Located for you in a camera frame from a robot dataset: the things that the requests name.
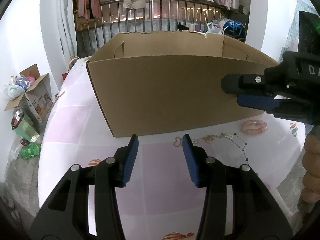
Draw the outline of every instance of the screw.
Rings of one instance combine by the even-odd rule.
[[[250,170],[250,166],[247,165],[247,164],[245,164],[245,165],[242,165],[242,166],[241,166],[241,169],[242,169],[243,171],[249,171],[249,170]]]
[[[80,168],[80,167],[79,167],[78,164],[74,164],[74,165],[71,166],[71,170],[72,170],[72,171],[77,171],[77,170],[79,170],[79,168]]]
[[[205,161],[206,161],[207,163],[209,163],[209,164],[212,164],[212,163],[214,163],[216,160],[215,160],[215,158],[213,158],[213,157],[207,157],[207,158],[205,159]]]
[[[257,77],[256,77],[256,82],[257,82],[257,83],[260,83],[260,82],[261,82],[261,77],[257,76]]]
[[[109,157],[106,159],[106,163],[112,164],[115,163],[116,159],[114,157]]]

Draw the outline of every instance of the jewelry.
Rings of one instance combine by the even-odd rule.
[[[193,144],[197,144],[198,143],[198,139],[191,139],[191,142]],[[182,146],[182,138],[181,137],[176,137],[176,140],[175,142],[173,143],[173,145],[175,147],[179,147],[179,146]]]
[[[242,131],[248,135],[263,133],[268,129],[268,124],[263,120],[248,120],[242,124]]]
[[[213,143],[214,139],[221,139],[221,138],[228,138],[228,139],[233,139],[233,135],[232,134],[228,134],[228,133],[221,133],[220,135],[216,135],[216,134],[209,134],[206,137],[203,137],[202,139],[205,140],[206,143]]]

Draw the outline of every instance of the open cardboard box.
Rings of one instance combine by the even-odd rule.
[[[36,81],[29,87],[25,94],[18,96],[14,100],[10,100],[4,110],[7,111],[17,106],[27,107],[38,122],[43,122],[52,105],[52,100],[43,82],[48,73],[40,76],[38,66],[34,64],[20,72],[20,75],[27,76],[28,74],[34,76]]]
[[[262,111],[225,94],[229,73],[263,74],[278,62],[233,38],[188,31],[119,33],[87,62],[115,137],[188,130],[240,120]]]

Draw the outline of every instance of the small box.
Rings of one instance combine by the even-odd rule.
[[[4,110],[7,111],[17,106],[28,106],[30,112],[34,114],[38,122],[43,122],[50,107],[52,106],[52,99],[50,98],[43,82],[48,73],[40,76],[37,64],[34,64],[20,72],[20,75],[27,76],[28,74],[34,76],[36,81],[31,85],[26,93],[14,100],[10,100]]]

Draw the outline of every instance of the white curtain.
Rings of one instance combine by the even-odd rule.
[[[57,16],[61,46],[65,60],[68,63],[71,56],[77,55],[72,0],[57,0]]]

